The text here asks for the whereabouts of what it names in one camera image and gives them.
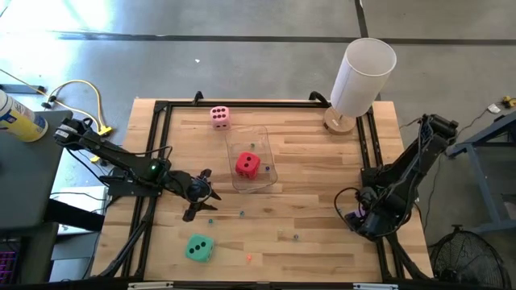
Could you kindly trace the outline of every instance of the lamp base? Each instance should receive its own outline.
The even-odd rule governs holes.
[[[343,116],[333,108],[324,112],[324,127],[333,135],[345,135],[356,125],[355,118]]]

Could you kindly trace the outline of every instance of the fan grille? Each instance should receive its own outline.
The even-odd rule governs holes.
[[[510,288],[498,253],[483,238],[457,230],[442,238],[431,254],[432,270],[440,280]]]

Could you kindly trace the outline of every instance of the green die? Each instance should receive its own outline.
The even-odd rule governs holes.
[[[213,251],[214,240],[201,234],[192,234],[186,244],[186,258],[198,262],[208,262]]]

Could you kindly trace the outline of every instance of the cylindrical lamp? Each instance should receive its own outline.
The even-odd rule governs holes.
[[[328,131],[341,135],[352,130],[355,118],[368,111],[395,66],[396,53],[387,43],[372,38],[351,42],[331,91],[331,108],[324,114]]]

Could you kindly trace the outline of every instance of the wooden table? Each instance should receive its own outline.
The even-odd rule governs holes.
[[[123,144],[128,151],[145,151],[154,103],[153,99],[135,100]],[[373,108],[384,162],[392,163],[403,151],[394,105],[390,101],[377,101]],[[205,168],[212,169],[214,190],[222,200],[210,199],[207,203],[218,211],[199,212],[193,222],[187,223],[181,220],[188,206],[185,200],[171,193],[160,197],[145,279],[381,281],[374,243],[351,232],[333,207],[339,190],[360,187],[362,159],[357,130],[345,136],[329,135],[322,125],[323,113],[324,109],[231,109],[233,126],[267,127],[278,173],[275,185],[258,193],[244,194],[232,186],[225,132],[211,129],[209,110],[174,108],[169,131],[173,168],[192,175]],[[367,125],[365,131],[370,141]],[[350,191],[339,199],[344,213],[357,208],[353,194]],[[123,197],[108,209],[93,273],[102,271],[127,241],[134,202],[135,198]],[[216,241],[209,263],[185,257],[185,245],[191,234],[204,234]],[[412,260],[431,275],[416,209],[410,221],[398,231],[398,237]],[[386,252],[389,270],[394,273],[387,244]],[[138,255],[139,244],[135,247],[133,271]],[[248,255],[252,256],[251,261],[247,260]]]

